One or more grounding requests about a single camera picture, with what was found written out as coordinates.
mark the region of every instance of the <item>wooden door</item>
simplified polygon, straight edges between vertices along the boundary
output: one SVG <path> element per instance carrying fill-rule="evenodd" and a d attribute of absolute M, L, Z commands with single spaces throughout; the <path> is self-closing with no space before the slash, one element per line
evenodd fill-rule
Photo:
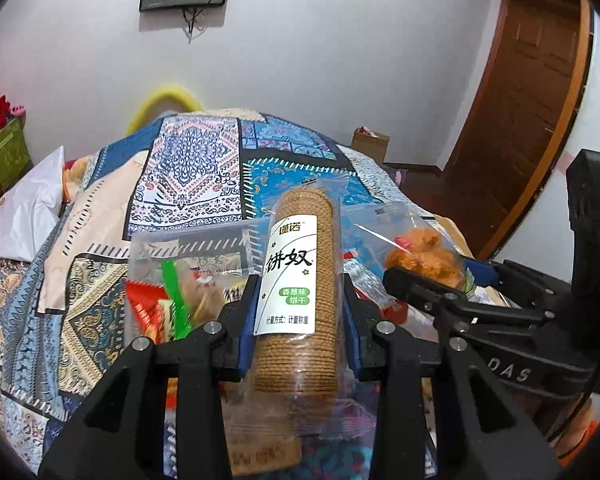
<path fill-rule="evenodd" d="M 503 0 L 503 6 L 490 73 L 445 168 L 466 206 L 480 210 L 470 243 L 475 253 L 537 173 L 563 114 L 578 51 L 577 9 L 545 0 Z"/>

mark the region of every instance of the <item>cardboard box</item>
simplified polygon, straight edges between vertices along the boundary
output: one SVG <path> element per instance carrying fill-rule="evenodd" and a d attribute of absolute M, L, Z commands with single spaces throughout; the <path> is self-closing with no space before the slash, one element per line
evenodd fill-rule
<path fill-rule="evenodd" d="M 376 134 L 368 128 L 358 128 L 353 133 L 351 147 L 366 156 L 370 156 L 377 164 L 384 164 L 389 136 Z"/>

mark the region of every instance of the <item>biscuit package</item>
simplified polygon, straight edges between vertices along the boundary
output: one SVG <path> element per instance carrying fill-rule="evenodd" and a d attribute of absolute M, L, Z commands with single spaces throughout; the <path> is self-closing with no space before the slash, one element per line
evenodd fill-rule
<path fill-rule="evenodd" d="M 295 434 L 323 438 L 349 438 L 373 427 L 347 397 L 353 376 L 340 323 L 340 196 L 347 184 L 348 177 L 318 179 L 270 206 L 244 403 L 259 414 L 252 431 L 270 431 L 280 418 Z"/>

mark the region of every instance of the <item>product label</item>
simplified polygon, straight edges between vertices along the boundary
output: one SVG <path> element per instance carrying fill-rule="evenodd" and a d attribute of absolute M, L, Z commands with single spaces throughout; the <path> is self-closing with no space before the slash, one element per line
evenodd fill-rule
<path fill-rule="evenodd" d="M 315 332 L 315 265 L 318 222 L 293 215 L 269 235 L 253 335 Z"/>

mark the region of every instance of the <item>white wall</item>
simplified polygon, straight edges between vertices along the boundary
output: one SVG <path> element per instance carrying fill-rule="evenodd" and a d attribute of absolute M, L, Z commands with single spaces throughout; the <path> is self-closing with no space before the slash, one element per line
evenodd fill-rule
<path fill-rule="evenodd" d="M 594 19 L 589 80 L 580 112 L 565 146 L 571 155 L 582 148 L 600 152 L 600 17 Z M 558 170 L 549 177 L 538 201 L 498 254 L 565 281 L 571 280 L 573 233 L 569 227 L 567 185 Z"/>
<path fill-rule="evenodd" d="M 27 107 L 35 161 L 122 136 L 157 86 L 208 108 L 249 107 L 340 142 L 365 124 L 388 161 L 436 164 L 484 43 L 493 0 L 228 0 L 187 41 L 177 11 L 138 0 L 8 0 L 0 93 Z"/>

